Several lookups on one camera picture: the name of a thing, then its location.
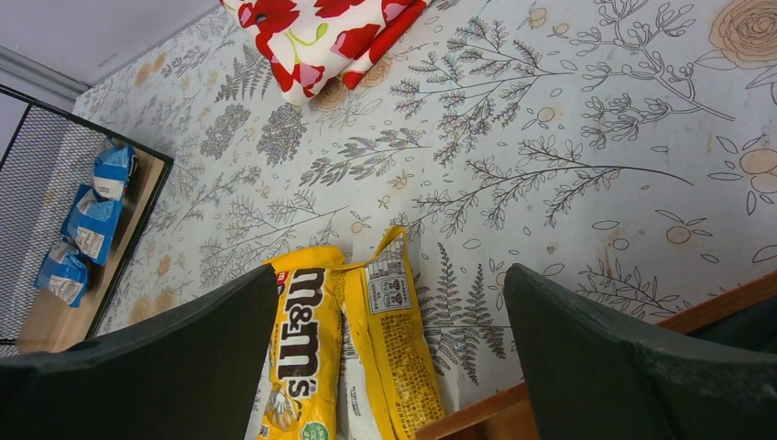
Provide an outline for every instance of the snack package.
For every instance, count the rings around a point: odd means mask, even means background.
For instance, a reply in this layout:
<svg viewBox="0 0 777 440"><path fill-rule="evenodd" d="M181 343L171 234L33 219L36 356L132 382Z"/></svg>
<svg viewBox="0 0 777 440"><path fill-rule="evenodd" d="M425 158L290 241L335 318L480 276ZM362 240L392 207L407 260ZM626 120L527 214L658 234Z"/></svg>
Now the snack package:
<svg viewBox="0 0 777 440"><path fill-rule="evenodd" d="M89 259L104 266L121 211L121 202L101 202L91 186L81 185L73 200L71 213L62 223L60 232L72 238Z"/></svg>
<svg viewBox="0 0 777 440"><path fill-rule="evenodd" d="M35 287L48 289L70 307L78 307L88 282L89 273L78 249L67 238L63 238L43 257L35 278Z"/></svg>
<svg viewBox="0 0 777 440"><path fill-rule="evenodd" d="M405 234L391 227L369 262L344 267L343 309L357 354L345 358L349 439L414 439L445 416Z"/></svg>
<svg viewBox="0 0 777 440"><path fill-rule="evenodd" d="M93 187L105 199L121 200L137 167L137 156L130 145L120 147L109 137L107 142L111 147L94 159Z"/></svg>
<svg viewBox="0 0 777 440"><path fill-rule="evenodd" d="M278 279L278 310L270 338L268 403L257 438L334 439L341 315L332 268L337 247L310 247L268 261Z"/></svg>

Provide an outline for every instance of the green logo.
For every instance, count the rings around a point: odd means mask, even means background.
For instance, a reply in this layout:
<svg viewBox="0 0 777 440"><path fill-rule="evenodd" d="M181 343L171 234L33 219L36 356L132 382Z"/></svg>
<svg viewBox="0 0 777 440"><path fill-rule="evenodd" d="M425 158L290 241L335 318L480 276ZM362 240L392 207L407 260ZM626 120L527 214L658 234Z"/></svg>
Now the green logo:
<svg viewBox="0 0 777 440"><path fill-rule="evenodd" d="M323 423L320 422L308 422L305 427L302 428L301 440L329 440L329 431Z"/></svg>

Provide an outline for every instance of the table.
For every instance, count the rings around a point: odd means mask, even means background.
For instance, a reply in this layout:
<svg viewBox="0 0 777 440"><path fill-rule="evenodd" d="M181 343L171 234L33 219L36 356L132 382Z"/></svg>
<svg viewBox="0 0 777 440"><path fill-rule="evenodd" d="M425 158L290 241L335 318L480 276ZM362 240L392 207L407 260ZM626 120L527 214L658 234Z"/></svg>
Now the table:
<svg viewBox="0 0 777 440"><path fill-rule="evenodd" d="M454 411L521 381L513 262L652 323L774 270L777 6L754 3L439 0L303 108L213 12L76 103L176 160L101 333L404 225Z"/></svg>

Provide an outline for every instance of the nutrition label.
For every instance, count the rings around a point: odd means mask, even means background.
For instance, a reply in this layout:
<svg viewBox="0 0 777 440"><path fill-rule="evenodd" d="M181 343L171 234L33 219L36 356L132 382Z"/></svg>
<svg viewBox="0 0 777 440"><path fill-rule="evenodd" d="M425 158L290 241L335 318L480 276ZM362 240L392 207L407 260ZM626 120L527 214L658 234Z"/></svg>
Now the nutrition label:
<svg viewBox="0 0 777 440"><path fill-rule="evenodd" d="M78 292L83 288L83 284L67 278L52 275L49 279L49 290L63 299L67 304L75 301Z"/></svg>
<svg viewBox="0 0 777 440"><path fill-rule="evenodd" d="M403 236L398 236L365 268L372 314L412 307L402 259L403 249Z"/></svg>
<svg viewBox="0 0 777 440"><path fill-rule="evenodd" d="M102 177L93 177L94 189L104 198L121 200L124 195L124 183Z"/></svg>
<svg viewBox="0 0 777 440"><path fill-rule="evenodd" d="M100 255L100 249L103 248L103 240L105 240L103 234L98 234L84 227L79 226L76 231L75 242L78 248L81 252L94 259Z"/></svg>

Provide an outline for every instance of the red label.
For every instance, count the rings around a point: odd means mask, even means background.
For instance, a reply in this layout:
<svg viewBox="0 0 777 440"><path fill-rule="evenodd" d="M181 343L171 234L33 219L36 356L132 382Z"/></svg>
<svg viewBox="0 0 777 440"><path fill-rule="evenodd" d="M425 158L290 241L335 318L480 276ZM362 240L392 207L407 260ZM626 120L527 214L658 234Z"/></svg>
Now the red label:
<svg viewBox="0 0 777 440"><path fill-rule="evenodd" d="M285 284L286 279L289 277L288 272L281 272L278 275L276 275L276 280L278 281L278 285Z"/></svg>

